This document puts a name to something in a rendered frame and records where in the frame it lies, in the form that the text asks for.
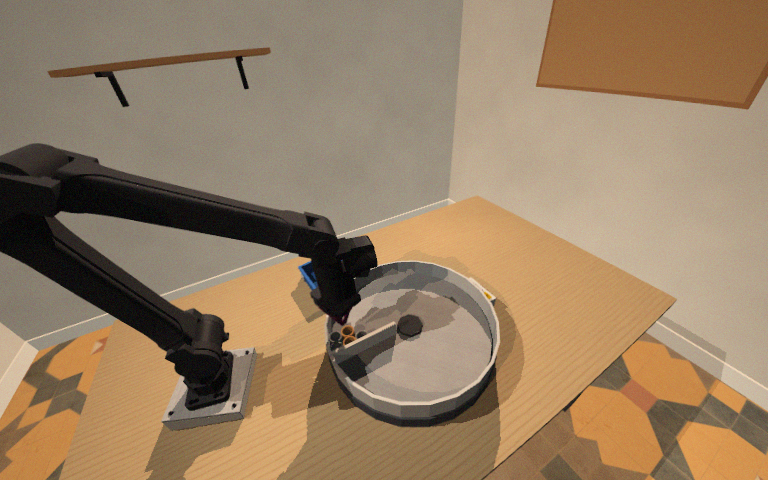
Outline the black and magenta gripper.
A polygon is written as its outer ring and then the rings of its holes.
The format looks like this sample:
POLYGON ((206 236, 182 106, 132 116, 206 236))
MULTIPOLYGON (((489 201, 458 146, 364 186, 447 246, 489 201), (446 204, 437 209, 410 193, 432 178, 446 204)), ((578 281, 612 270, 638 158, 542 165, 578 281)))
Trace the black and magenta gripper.
POLYGON ((349 313, 353 308, 353 306, 356 306, 361 301, 360 294, 356 292, 352 296, 350 296, 346 301, 344 301, 344 297, 343 297, 343 293, 340 285, 343 279, 344 279, 344 275, 343 275, 343 278, 336 284, 327 285, 327 286, 320 285, 317 282, 319 288, 316 287, 314 290, 310 292, 311 298, 313 297, 315 305, 317 305, 318 308, 322 310, 324 313, 326 313, 327 315, 329 314, 328 316, 331 317, 333 320, 335 320, 337 323, 339 323, 341 326, 344 326, 347 323, 349 313), (344 319, 342 317, 344 317, 344 319), (340 318, 343 320, 341 320, 340 318))

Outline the blue crate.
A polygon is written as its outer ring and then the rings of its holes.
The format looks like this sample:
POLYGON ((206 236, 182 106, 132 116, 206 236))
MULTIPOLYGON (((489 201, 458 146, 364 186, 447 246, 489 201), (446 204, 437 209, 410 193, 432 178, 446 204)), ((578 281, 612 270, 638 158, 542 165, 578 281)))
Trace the blue crate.
POLYGON ((316 281, 316 278, 315 278, 315 275, 314 275, 314 271, 313 271, 313 268, 312 268, 312 265, 311 265, 311 261, 298 266, 298 269, 301 272, 300 274, 301 274, 301 277, 304 280, 304 282, 306 282, 306 280, 307 280, 308 283, 310 284, 309 285, 310 288, 311 287, 313 288, 313 289, 311 288, 311 290, 314 290, 316 287, 318 287, 317 281, 316 281))

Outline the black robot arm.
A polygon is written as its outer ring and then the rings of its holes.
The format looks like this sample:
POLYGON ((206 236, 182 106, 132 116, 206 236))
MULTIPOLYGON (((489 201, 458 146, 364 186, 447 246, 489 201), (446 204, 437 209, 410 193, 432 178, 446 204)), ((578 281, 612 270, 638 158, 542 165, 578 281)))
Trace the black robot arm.
POLYGON ((324 216, 267 208, 98 163, 97 158, 41 143, 1 155, 0 252, 153 340, 184 377, 189 411, 230 397, 233 354, 222 350, 222 342, 229 340, 224 321, 195 308, 185 312, 162 298, 65 227, 54 217, 60 211, 123 218, 296 253, 311 259, 321 285, 336 284, 344 275, 344 301, 356 292, 354 278, 368 277, 378 265, 368 236, 337 239, 324 216))

